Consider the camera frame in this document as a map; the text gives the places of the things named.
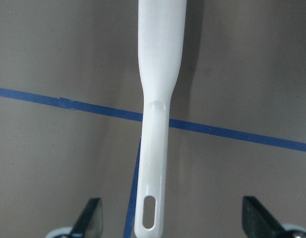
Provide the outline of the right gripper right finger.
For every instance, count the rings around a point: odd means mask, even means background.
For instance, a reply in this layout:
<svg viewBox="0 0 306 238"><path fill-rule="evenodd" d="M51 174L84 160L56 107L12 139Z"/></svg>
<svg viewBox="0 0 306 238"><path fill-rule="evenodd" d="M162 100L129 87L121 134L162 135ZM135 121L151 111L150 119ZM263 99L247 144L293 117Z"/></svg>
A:
<svg viewBox="0 0 306 238"><path fill-rule="evenodd" d="M286 230L254 196L242 199L242 228L247 238L281 238Z"/></svg>

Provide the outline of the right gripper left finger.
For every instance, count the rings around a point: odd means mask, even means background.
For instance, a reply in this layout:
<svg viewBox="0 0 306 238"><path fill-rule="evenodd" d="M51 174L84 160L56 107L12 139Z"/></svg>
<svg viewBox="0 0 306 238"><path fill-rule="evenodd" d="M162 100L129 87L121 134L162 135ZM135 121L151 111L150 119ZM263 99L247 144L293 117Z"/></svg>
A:
<svg viewBox="0 0 306 238"><path fill-rule="evenodd" d="M90 198L73 225L70 238L100 238L103 231L102 199Z"/></svg>

